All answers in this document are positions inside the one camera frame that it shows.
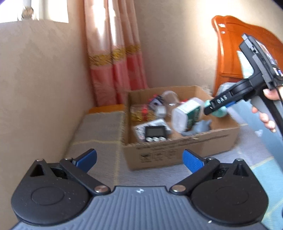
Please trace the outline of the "person right hand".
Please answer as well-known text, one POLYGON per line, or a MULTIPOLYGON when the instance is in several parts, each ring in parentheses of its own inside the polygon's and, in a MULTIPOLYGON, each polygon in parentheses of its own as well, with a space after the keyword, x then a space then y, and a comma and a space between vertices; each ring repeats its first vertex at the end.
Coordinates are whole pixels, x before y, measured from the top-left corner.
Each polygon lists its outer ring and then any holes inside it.
MULTIPOLYGON (((282 87, 279 87, 279 88, 274 89, 274 90, 263 89, 263 94, 269 100, 278 101, 282 98, 282 87)), ((266 113, 260 112, 256 107, 253 106, 252 107, 252 113, 255 114, 257 112, 259 112, 259 119, 264 124, 264 126, 267 129, 269 129, 271 132, 275 133, 276 132, 276 128, 275 128, 276 123, 274 121, 270 120, 266 113)))

